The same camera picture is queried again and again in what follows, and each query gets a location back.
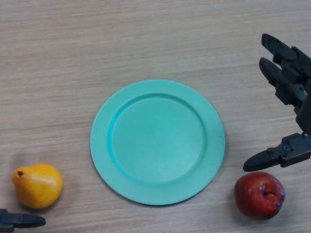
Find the yellow pear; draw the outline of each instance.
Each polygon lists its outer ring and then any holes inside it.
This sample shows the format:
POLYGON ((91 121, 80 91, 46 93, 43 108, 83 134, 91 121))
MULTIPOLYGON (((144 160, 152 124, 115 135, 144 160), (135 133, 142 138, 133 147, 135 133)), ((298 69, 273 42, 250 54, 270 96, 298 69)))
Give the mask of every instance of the yellow pear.
POLYGON ((60 172, 49 164, 20 167, 14 171, 12 181, 18 201, 34 209, 52 205, 63 188, 60 172))

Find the apple stem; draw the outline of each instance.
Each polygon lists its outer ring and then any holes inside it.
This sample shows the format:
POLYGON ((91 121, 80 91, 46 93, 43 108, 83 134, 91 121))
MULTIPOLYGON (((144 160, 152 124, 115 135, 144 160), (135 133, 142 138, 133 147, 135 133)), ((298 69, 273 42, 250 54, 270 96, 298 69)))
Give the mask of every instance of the apple stem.
POLYGON ((274 191, 273 190, 269 190, 269 191, 265 191, 264 193, 263 193, 264 195, 268 195, 268 194, 275 194, 274 193, 274 191))

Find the plastic fruit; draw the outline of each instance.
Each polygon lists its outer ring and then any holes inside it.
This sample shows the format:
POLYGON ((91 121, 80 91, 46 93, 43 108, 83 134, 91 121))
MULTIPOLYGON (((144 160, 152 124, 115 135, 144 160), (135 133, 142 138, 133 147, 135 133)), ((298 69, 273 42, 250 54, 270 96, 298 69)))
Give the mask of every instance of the plastic fruit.
POLYGON ((280 181, 266 172, 252 172, 240 177, 234 187, 238 209, 253 219, 269 219, 280 211, 285 191, 280 181))
POLYGON ((16 198, 34 209, 52 205, 63 188, 60 172, 48 164, 20 167, 14 171, 12 181, 16 198))

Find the table surface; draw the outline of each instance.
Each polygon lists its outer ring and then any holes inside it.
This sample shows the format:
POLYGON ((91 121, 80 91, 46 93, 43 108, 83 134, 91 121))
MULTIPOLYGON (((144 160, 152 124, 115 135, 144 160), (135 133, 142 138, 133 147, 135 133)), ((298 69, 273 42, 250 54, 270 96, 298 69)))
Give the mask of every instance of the table surface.
POLYGON ((286 200, 269 221, 237 211, 235 181, 247 158, 300 132, 259 70, 269 33, 311 55, 311 4, 292 0, 1 0, 0 206, 27 212, 11 174, 44 162, 64 178, 60 200, 32 233, 310 232, 311 169, 305 161, 266 171, 286 200), (116 195, 97 174, 89 134, 101 105, 141 80, 170 79, 202 93, 218 111, 226 152, 213 181, 169 207, 116 195))

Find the plate center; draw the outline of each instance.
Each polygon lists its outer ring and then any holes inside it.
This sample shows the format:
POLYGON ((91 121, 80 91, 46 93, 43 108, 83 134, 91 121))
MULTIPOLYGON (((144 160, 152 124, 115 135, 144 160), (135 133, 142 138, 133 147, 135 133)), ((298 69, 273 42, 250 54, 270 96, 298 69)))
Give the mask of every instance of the plate center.
POLYGON ((128 176, 169 182, 193 168, 206 144, 204 126, 185 102, 154 94, 132 100, 115 116, 108 146, 128 176))

